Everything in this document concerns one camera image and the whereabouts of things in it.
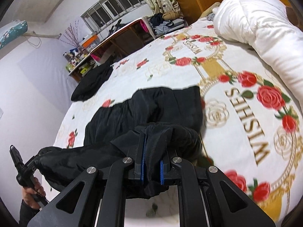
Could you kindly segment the left hand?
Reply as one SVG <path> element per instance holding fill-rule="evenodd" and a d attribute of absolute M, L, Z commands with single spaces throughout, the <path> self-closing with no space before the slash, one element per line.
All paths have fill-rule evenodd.
<path fill-rule="evenodd" d="M 46 196 L 46 192 L 42 185 L 40 184 L 39 180 L 35 177 L 34 178 L 34 190 L 30 187 L 22 187 L 22 197 L 26 205 L 29 207 L 39 210 L 41 207 L 40 205 L 34 200 L 33 195 L 39 194 L 43 197 Z"/>

